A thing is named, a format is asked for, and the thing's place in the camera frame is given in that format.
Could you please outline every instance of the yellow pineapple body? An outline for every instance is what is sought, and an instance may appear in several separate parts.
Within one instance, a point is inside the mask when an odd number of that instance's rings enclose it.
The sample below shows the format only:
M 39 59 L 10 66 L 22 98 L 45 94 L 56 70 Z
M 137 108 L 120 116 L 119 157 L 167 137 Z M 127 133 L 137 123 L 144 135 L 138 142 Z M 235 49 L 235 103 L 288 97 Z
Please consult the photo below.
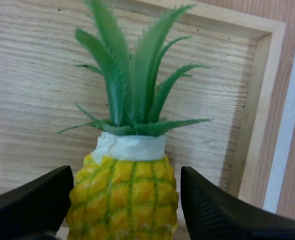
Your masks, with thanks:
M 124 161 L 89 154 L 75 177 L 69 240 L 172 240 L 179 195 L 167 157 Z

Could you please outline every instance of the white band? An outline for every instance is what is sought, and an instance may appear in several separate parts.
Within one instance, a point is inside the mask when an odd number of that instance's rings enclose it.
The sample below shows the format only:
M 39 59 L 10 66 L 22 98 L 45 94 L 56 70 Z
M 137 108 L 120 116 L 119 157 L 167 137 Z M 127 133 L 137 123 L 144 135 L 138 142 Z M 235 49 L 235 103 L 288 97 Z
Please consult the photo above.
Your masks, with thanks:
M 164 158 L 167 137 L 161 135 L 117 136 L 108 132 L 102 132 L 97 138 L 96 149 L 92 152 L 92 158 L 100 163 L 103 156 L 118 160 L 154 161 Z

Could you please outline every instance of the wooden frame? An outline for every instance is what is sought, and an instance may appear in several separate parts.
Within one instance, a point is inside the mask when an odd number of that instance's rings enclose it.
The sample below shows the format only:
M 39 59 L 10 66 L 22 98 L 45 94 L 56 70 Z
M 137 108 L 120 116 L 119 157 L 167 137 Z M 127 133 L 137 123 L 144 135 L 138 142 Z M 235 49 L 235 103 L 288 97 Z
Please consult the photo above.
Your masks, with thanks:
M 181 1 L 115 0 L 113 4 L 122 10 L 159 16 L 167 8 L 180 6 Z M 248 191 L 253 189 L 263 144 L 286 23 L 195 1 L 184 1 L 184 4 L 196 6 L 180 19 L 181 23 L 257 41 L 239 139 L 227 187 L 230 194 L 247 201 L 247 196 L 251 195 Z

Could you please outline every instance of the pineapple leaf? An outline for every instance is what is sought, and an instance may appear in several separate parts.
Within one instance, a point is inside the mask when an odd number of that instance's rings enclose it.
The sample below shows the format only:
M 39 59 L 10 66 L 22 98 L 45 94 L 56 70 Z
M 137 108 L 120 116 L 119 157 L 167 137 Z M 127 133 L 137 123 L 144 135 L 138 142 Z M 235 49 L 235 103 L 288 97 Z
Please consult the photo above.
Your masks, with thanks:
M 199 64 L 190 64 L 190 65 L 183 66 L 179 68 L 178 70 L 176 70 L 176 72 L 173 73 L 168 79 L 166 79 L 164 82 L 162 82 L 160 85 L 157 86 L 157 89 L 155 91 L 154 103 L 148 115 L 149 123 L 156 123 L 159 120 L 159 116 L 163 108 L 163 105 L 174 83 L 180 77 L 182 77 L 183 74 L 185 74 L 187 71 L 191 69 L 195 69 L 195 68 L 208 68 L 208 67 L 204 65 L 199 65 Z
M 135 129 L 137 135 L 157 137 L 165 134 L 171 129 L 209 121 L 211 121 L 211 119 L 209 118 L 189 119 L 181 121 L 162 121 L 156 123 L 139 124 L 135 127 Z
M 95 122 L 90 121 L 90 122 L 87 122 L 87 123 L 84 123 L 84 124 L 74 125 L 74 126 L 65 128 L 65 129 L 63 129 L 61 131 L 58 131 L 56 134 L 62 134 L 64 132 L 66 132 L 66 131 L 69 131 L 69 130 L 72 130 L 72 129 L 78 129 L 78 128 L 82 128 L 82 127 L 95 127 L 96 128 L 96 124 L 95 124 Z
M 120 75 L 117 72 L 118 68 L 114 59 L 97 37 L 77 28 L 75 38 L 89 51 L 102 69 L 109 102 L 110 118 L 116 126 L 120 126 L 124 110 L 124 92 L 122 91 L 124 84 L 119 81 Z
M 91 70 L 92 72 L 95 72 L 101 76 L 103 76 L 103 72 L 100 68 L 98 68 L 97 66 L 93 66 L 93 65 L 88 65 L 88 64 L 78 64 L 76 65 L 77 67 L 82 67 L 82 68 L 86 68 Z
M 153 104 L 155 70 L 158 55 L 175 20 L 192 5 L 181 6 L 168 12 L 152 25 L 142 36 L 135 50 L 132 102 L 134 119 L 139 124 L 147 123 Z
M 134 129 L 132 129 L 130 126 L 113 126 L 110 123 L 108 123 L 109 122 L 108 120 L 97 119 L 91 113 L 89 113 L 83 107 L 81 107 L 79 104 L 75 103 L 75 105 L 82 113 L 84 113 L 86 116 L 88 116 L 92 120 L 92 122 L 91 122 L 92 124 L 90 124 L 88 122 L 88 123 L 85 123 L 85 125 L 84 124 L 79 125 L 79 127 L 90 126 L 90 127 L 94 127 L 94 128 L 100 129 L 102 131 L 109 132 L 111 134 L 119 135 L 119 136 L 132 135 L 135 133 Z
M 154 86 L 155 86 L 155 84 L 157 82 L 160 65 L 161 65 L 161 62 L 162 62 L 162 59 L 163 59 L 164 55 L 167 53 L 167 51 L 170 49 L 170 47 L 172 47 L 178 41 L 185 40 L 185 39 L 190 39 L 190 38 L 191 38 L 191 36 L 181 36 L 181 37 L 178 37 L 178 38 L 170 41 L 167 45 L 165 45 L 162 48 L 162 50 L 160 51 L 160 53 L 157 56 L 157 60 L 156 60 L 156 63 L 155 63 L 154 76 L 153 76 L 153 84 L 152 84 L 153 85 L 153 88 L 154 88 Z
M 93 14 L 99 35 L 114 60 L 115 70 L 118 72 L 118 81 L 121 83 L 118 90 L 122 92 L 122 98 L 119 98 L 119 101 L 122 102 L 122 118 L 131 119 L 132 115 L 129 114 L 132 112 L 130 82 L 133 75 L 125 35 L 107 4 L 101 0 L 86 0 L 86 3 Z

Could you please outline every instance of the pineapple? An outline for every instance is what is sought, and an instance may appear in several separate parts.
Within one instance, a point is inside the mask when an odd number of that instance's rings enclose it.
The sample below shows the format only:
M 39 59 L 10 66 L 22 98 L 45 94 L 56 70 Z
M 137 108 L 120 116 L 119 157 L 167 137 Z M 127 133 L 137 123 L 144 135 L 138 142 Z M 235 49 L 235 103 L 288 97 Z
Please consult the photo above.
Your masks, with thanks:
M 83 67 L 105 79 L 110 118 L 97 119 L 76 104 L 91 121 L 61 131 L 79 127 L 103 131 L 75 176 L 66 216 L 68 239 L 171 240 L 177 228 L 179 196 L 165 155 L 165 133 L 209 119 L 166 121 L 160 119 L 160 112 L 176 80 L 206 66 L 184 65 L 161 84 L 156 82 L 167 50 L 188 38 L 179 37 L 163 46 L 166 36 L 175 20 L 193 6 L 164 14 L 143 34 L 132 54 L 109 7 L 101 0 L 86 3 L 99 37 L 78 28 L 75 38 L 98 64 Z

